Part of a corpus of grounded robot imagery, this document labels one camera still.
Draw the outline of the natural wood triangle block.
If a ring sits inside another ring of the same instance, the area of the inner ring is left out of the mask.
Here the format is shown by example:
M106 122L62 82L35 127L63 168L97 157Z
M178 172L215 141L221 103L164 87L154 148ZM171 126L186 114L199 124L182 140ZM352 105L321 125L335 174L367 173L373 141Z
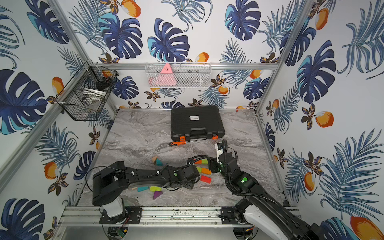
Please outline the natural wood triangle block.
M155 156L155 157L152 158L152 161L153 161L153 164L154 164L154 165L157 164L157 160L158 160L158 157L157 157L157 156Z

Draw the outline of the teal triangle block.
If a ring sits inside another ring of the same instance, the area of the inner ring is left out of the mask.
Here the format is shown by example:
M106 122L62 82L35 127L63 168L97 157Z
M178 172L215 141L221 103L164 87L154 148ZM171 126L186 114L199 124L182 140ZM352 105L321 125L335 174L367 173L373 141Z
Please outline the teal triangle block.
M164 164L159 159L156 159L156 165L157 166L163 166Z

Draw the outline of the red rectangular block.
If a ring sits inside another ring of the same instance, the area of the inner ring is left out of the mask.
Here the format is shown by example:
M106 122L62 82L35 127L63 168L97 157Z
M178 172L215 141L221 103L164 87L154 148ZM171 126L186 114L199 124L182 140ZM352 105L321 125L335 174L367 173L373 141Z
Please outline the red rectangular block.
M210 184L212 182L212 179L210 177L201 176L200 180L204 183Z

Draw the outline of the orange square block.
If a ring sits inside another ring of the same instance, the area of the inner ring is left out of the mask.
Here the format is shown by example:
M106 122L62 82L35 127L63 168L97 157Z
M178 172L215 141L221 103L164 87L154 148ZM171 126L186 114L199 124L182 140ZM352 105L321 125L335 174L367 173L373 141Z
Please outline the orange square block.
M201 169L201 173L202 174L206 174L206 175L211 175L212 174L212 172L209 169L205 169L205 168Z

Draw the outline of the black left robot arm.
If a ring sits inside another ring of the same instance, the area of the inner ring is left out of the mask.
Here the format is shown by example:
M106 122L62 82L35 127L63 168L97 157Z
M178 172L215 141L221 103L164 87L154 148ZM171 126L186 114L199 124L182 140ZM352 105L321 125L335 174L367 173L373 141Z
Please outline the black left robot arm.
M161 187L172 190L193 189L200 180L196 166L186 165L173 167L165 165L159 170L142 170L125 166L123 161L117 161L103 167L92 177L92 204L106 207L119 198L126 189L139 187Z

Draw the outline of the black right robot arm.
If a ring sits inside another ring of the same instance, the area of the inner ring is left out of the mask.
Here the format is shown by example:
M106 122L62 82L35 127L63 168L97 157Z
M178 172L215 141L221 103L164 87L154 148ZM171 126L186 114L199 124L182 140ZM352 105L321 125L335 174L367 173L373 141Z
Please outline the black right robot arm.
M242 171L231 153L208 158L209 170L220 173L230 192L243 199L234 209L238 221L245 221L273 240L324 240L325 233L317 225L309 225L275 200L252 175Z

